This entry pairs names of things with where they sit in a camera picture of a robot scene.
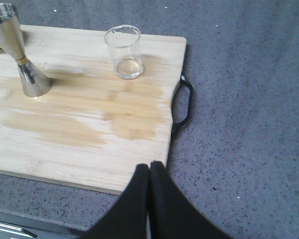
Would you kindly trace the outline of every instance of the shot glass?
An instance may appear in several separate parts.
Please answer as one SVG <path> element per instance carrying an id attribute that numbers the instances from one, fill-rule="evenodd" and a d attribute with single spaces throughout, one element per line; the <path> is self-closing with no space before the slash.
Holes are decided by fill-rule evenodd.
<path id="1" fill-rule="evenodd" d="M 140 37 L 140 30 L 131 25 L 112 27 L 104 36 L 114 71 L 122 79 L 133 79 L 144 70 Z"/>

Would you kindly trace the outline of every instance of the water stain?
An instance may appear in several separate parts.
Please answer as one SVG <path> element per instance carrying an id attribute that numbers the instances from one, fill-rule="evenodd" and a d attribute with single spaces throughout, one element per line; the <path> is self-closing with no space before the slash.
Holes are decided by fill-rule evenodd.
<path id="1" fill-rule="evenodd" d="M 163 122 L 159 86 L 63 70 L 45 70 L 45 74 L 53 86 L 37 98 L 23 94 L 18 78 L 0 81 L 0 87 L 12 92 L 0 99 L 0 109 L 8 112 L 2 119 L 4 126 L 38 133 L 53 143 L 101 147 L 105 134 L 151 140 Z M 102 122 L 110 122 L 111 131 L 96 125 Z"/>

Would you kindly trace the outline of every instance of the stainless steel jigger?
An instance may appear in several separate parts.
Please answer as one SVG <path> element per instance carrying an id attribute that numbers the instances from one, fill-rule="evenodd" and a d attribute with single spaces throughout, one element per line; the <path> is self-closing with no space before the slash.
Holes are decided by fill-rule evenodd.
<path id="1" fill-rule="evenodd" d="M 9 3 L 0 3 L 0 47 L 16 61 L 25 95 L 37 97 L 50 90 L 50 79 L 25 55 L 16 9 Z"/>

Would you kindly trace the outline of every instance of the speckled countertop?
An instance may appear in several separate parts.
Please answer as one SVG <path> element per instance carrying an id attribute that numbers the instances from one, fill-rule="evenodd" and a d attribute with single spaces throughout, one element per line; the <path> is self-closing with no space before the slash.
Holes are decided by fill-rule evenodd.
<path id="1" fill-rule="evenodd" d="M 235 239 L 299 239 L 299 0 L 12 3 L 22 24 L 186 37 L 195 101 L 171 143 L 172 179 Z M 90 227 L 117 198 L 0 175 L 0 211 L 73 227 Z"/>

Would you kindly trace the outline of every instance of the wooden cutting board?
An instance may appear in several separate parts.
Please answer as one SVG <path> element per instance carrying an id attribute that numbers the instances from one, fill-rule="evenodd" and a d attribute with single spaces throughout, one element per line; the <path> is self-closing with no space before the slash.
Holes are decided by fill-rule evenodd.
<path id="1" fill-rule="evenodd" d="M 103 31 L 22 25 L 28 58 L 53 81 L 23 94 L 0 49 L 0 173 L 119 194 L 135 165 L 166 164 L 183 37 L 142 35 L 144 73 L 113 71 Z"/>

